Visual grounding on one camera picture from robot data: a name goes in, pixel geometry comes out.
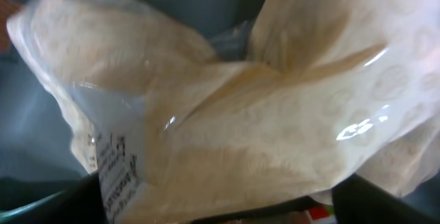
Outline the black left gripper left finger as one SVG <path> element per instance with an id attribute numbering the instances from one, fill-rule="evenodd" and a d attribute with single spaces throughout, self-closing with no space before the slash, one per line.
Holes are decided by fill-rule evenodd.
<path id="1" fill-rule="evenodd" d="M 77 181 L 1 179 L 1 224 L 108 222 L 96 173 Z"/>

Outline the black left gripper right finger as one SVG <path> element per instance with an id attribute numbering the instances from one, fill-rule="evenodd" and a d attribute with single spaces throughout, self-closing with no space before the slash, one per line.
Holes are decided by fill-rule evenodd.
<path id="1" fill-rule="evenodd" d="M 354 174 L 332 188 L 338 224 L 439 224 L 398 198 Z"/>

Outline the green red snack bag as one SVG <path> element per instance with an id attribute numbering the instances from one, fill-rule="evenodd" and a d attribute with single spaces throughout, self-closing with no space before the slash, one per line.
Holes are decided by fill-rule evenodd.
<path id="1" fill-rule="evenodd" d="M 337 224 L 334 208 L 319 205 L 301 212 L 288 212 L 276 216 L 237 219 L 221 224 Z"/>

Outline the beige tissue pack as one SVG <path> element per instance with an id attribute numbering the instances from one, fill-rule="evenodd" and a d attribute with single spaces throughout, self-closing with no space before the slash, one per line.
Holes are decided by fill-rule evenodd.
<path id="1" fill-rule="evenodd" d="M 439 0 L 265 0 L 244 61 L 139 0 L 31 0 L 13 45 L 111 223 L 185 223 L 439 170 Z"/>

